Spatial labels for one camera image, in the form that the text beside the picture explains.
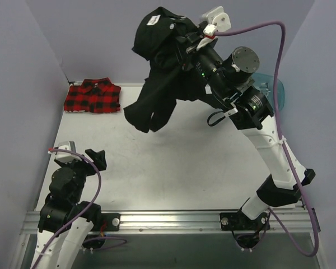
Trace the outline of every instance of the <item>white arm segment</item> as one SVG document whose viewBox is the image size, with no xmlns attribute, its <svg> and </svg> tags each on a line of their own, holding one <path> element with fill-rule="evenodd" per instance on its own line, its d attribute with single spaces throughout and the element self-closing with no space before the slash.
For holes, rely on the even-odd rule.
<svg viewBox="0 0 336 269">
<path fill-rule="evenodd" d="M 54 233 L 50 231 L 43 231 L 42 233 L 38 232 L 38 242 L 36 244 L 34 259 L 32 260 L 31 266 L 33 266 L 34 263 L 37 261 L 37 259 L 41 255 L 41 251 L 45 247 L 47 241 L 51 238 L 51 236 L 53 236 L 53 234 Z M 68 231 L 65 231 L 52 241 L 48 249 L 43 254 L 43 257 L 41 258 L 38 266 L 36 267 L 37 269 L 57 269 L 57 260 L 67 234 Z"/>
<path fill-rule="evenodd" d="M 94 224 L 92 221 L 87 222 L 82 217 L 79 217 L 72 223 L 71 229 L 63 242 L 57 265 L 55 265 L 56 269 L 70 269 L 72 267 L 83 241 L 93 227 Z"/>
<path fill-rule="evenodd" d="M 275 117 L 268 116 L 262 122 L 263 128 L 242 130 L 242 133 L 254 144 L 256 150 L 266 163 L 274 184 L 277 188 L 293 190 L 296 184 L 291 172 L 286 155 L 279 141 L 276 129 Z M 298 178 L 303 180 L 306 168 L 303 167 L 292 153 L 290 147 L 285 142 L 290 157 L 293 161 Z M 260 200 L 255 193 L 242 207 L 242 212 L 251 220 L 255 220 L 262 212 L 267 210 L 269 205 Z"/>
</svg>

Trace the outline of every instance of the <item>metal extrusion frame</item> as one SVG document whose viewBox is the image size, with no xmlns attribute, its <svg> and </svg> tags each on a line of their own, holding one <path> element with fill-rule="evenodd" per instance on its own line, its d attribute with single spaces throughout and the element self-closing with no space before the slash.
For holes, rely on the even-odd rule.
<svg viewBox="0 0 336 269">
<path fill-rule="evenodd" d="M 221 230 L 220 213 L 236 210 L 212 211 L 122 211 L 119 231 L 110 234 L 213 234 L 226 233 Z M 312 226 L 309 214 L 303 208 L 276 209 L 275 212 L 292 233 L 310 233 Z M 28 212 L 21 234 L 36 234 L 39 212 Z M 284 233 L 273 217 L 269 233 Z"/>
</svg>

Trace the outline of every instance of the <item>folded shirt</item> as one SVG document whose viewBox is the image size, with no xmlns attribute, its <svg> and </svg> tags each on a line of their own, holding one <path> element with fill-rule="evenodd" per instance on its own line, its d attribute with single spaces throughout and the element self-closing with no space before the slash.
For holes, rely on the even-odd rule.
<svg viewBox="0 0 336 269">
<path fill-rule="evenodd" d="M 120 110 L 121 88 L 109 78 L 84 80 L 80 86 L 71 86 L 64 102 L 66 112 L 113 113 Z"/>
</svg>

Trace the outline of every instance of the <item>black cable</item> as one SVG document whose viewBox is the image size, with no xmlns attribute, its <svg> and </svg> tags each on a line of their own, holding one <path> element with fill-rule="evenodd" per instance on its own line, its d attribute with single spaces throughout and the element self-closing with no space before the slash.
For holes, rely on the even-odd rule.
<svg viewBox="0 0 336 269">
<path fill-rule="evenodd" d="M 263 240 L 263 238 L 265 236 L 265 233 L 266 233 L 267 228 L 269 226 L 270 216 L 271 216 L 271 213 L 269 213 L 266 223 L 259 230 L 257 230 L 253 234 L 236 235 L 234 233 L 234 231 L 231 231 L 231 234 L 233 235 L 237 244 L 243 249 L 253 249 L 253 248 L 255 248 Z M 259 233 L 262 230 L 264 230 L 264 234 L 263 234 L 262 237 L 260 237 Z"/>
<path fill-rule="evenodd" d="M 213 126 L 217 125 L 219 122 L 221 122 L 222 120 L 224 120 L 226 118 L 226 116 L 222 116 L 222 117 L 218 118 L 215 122 L 210 123 L 211 119 L 219 113 L 224 113 L 224 111 L 223 110 L 216 111 L 208 117 L 207 123 L 210 127 L 213 127 Z"/>
</svg>

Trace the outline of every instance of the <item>teal object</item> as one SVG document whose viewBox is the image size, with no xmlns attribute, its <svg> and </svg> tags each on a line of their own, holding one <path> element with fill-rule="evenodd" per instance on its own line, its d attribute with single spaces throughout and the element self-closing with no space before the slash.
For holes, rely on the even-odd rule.
<svg viewBox="0 0 336 269">
<path fill-rule="evenodd" d="M 274 107 L 274 96 L 273 96 L 273 82 L 274 77 L 265 75 L 265 74 L 259 74 L 255 73 L 252 75 L 253 79 L 255 80 L 254 86 L 260 90 L 264 95 L 268 98 L 269 103 Z M 285 104 L 285 90 L 284 85 L 282 82 L 278 79 L 278 108 L 279 111 L 281 111 L 284 108 Z"/>
</svg>

